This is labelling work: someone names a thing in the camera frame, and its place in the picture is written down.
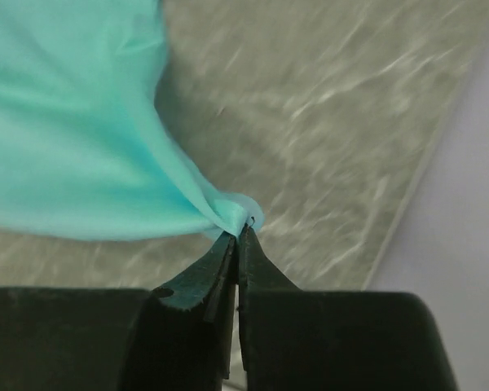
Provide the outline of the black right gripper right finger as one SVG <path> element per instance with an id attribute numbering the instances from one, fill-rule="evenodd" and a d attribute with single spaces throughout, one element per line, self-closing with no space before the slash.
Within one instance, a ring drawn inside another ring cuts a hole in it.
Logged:
<path id="1" fill-rule="evenodd" d="M 240 346 L 250 390 L 455 390 L 434 316 L 407 292 L 305 291 L 239 238 Z"/>

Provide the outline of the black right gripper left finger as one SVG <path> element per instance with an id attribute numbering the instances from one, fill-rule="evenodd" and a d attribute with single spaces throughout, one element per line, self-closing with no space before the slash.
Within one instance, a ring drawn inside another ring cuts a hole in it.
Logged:
<path id="1" fill-rule="evenodd" d="M 0 390 L 219 390 L 236 239 L 153 290 L 0 287 Z"/>

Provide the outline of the teal t shirt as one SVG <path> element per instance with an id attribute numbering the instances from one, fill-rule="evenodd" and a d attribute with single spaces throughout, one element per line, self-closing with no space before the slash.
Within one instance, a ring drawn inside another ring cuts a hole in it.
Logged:
<path id="1" fill-rule="evenodd" d="M 83 240 L 223 232 L 265 220 L 212 185 L 154 105 L 158 1 L 0 1 L 0 229 Z"/>

